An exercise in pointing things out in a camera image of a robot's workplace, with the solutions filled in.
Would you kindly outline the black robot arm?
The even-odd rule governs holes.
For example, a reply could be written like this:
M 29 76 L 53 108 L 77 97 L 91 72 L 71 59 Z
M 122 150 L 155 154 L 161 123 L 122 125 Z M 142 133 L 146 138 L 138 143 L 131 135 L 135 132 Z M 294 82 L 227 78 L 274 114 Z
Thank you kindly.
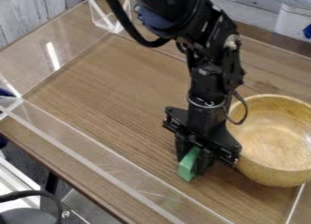
M 221 160 L 233 166 L 242 146 L 226 124 L 243 84 L 237 24 L 211 0 L 135 0 L 146 28 L 177 42 L 186 54 L 191 86 L 189 108 L 167 107 L 163 127 L 175 135 L 179 176 L 190 181 Z

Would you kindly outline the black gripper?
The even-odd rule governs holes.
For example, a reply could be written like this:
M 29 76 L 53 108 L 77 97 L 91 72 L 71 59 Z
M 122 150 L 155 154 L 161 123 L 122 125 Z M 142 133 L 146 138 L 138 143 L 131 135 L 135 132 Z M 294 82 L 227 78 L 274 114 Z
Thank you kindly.
M 217 160 L 234 166 L 242 152 L 242 145 L 233 136 L 226 123 L 241 125 L 229 116 L 233 98 L 218 105 L 207 106 L 190 100 L 189 108 L 166 107 L 163 127 L 175 136 L 177 157 L 182 161 L 193 147 L 197 147 L 194 172 L 203 176 Z

